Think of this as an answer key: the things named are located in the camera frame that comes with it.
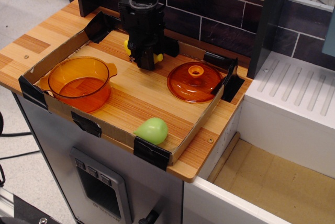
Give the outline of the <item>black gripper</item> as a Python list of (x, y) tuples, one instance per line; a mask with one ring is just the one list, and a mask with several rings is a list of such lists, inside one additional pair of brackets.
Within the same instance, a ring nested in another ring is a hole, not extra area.
[(163, 54), (165, 49), (165, 5), (158, 0), (148, 4), (119, 0), (118, 8), (121, 26), (129, 35), (128, 49), (133, 62), (141, 69), (153, 71), (153, 54)]

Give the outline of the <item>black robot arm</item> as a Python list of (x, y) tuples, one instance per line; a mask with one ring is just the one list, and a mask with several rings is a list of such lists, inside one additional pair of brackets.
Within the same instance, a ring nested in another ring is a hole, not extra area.
[(141, 69), (152, 71), (155, 57), (164, 50), (164, 9), (159, 0), (119, 0), (121, 27), (128, 35), (130, 59)]

